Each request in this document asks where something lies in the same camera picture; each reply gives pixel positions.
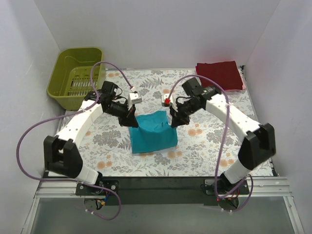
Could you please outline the teal t shirt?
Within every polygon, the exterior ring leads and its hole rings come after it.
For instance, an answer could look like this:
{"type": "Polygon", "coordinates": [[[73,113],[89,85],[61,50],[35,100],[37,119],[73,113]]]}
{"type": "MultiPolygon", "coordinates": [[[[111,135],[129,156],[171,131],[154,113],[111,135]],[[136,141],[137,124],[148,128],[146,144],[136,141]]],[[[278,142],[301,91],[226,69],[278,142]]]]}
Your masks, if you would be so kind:
{"type": "Polygon", "coordinates": [[[133,154],[160,151],[177,145],[177,132],[169,125],[166,111],[140,115],[136,119],[138,127],[129,127],[133,154]]]}

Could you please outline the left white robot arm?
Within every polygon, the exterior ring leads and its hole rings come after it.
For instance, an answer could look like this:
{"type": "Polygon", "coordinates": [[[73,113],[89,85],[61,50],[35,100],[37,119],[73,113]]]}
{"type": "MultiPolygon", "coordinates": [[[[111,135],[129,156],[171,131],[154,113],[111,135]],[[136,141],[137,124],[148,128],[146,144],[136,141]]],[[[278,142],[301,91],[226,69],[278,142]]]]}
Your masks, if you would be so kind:
{"type": "Polygon", "coordinates": [[[117,117],[120,126],[138,127],[135,105],[142,102],[141,95],[132,90],[125,102],[120,103],[117,90],[116,84],[105,81],[101,89],[88,92],[77,114],[55,136],[47,136],[43,142],[45,169],[87,183],[93,195],[100,194],[104,184],[99,173],[83,163],[78,150],[83,137],[104,113],[117,117]]]}

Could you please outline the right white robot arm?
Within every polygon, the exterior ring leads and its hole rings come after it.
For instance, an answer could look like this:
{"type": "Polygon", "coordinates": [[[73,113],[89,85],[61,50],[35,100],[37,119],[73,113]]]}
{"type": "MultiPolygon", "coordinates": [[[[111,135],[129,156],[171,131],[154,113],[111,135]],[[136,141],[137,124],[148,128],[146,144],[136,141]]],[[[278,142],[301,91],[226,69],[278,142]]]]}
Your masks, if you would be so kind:
{"type": "Polygon", "coordinates": [[[221,147],[228,130],[238,137],[241,142],[238,159],[221,175],[215,174],[210,186],[216,197],[226,197],[238,189],[254,168],[276,154],[274,127],[269,123],[260,124],[230,104],[226,92],[216,82],[204,88],[198,78],[199,75],[184,76],[182,88],[189,98],[187,101],[178,102],[170,92],[163,95],[162,105],[170,109],[172,128],[188,125],[190,115],[203,109],[225,124],[221,147]]]}

